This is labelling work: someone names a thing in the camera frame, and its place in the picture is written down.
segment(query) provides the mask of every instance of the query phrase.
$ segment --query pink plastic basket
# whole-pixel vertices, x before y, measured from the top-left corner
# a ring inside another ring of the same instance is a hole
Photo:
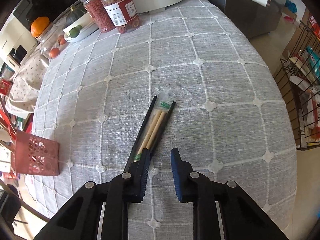
[[[17,130],[11,165],[15,173],[58,176],[59,143]]]

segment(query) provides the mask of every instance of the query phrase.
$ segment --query table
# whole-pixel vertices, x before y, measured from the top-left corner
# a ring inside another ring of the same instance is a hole
[[[120,174],[154,95],[176,108],[149,169],[130,239],[191,239],[193,207],[175,195],[170,151],[211,180],[236,181],[284,229],[296,193],[296,148],[286,106],[246,37],[207,0],[140,16],[131,33],[99,31],[50,62],[33,133],[60,143],[57,177],[34,176],[51,217],[86,181]]]

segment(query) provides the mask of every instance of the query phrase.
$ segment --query red jar label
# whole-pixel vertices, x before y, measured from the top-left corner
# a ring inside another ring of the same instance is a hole
[[[108,12],[113,24],[115,26],[122,26],[127,24],[137,16],[137,10],[132,0],[123,0],[104,7]]]

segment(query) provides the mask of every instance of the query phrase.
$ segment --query lime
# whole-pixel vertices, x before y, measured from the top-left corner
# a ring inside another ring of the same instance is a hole
[[[69,31],[69,36],[71,38],[75,38],[75,37],[78,37],[79,33],[80,33],[80,29],[78,27],[74,27]]]

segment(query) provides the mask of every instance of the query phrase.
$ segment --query wire rack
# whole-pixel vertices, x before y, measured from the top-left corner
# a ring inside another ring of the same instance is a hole
[[[320,147],[320,39],[301,22],[288,59],[274,76],[286,103],[297,149]]]

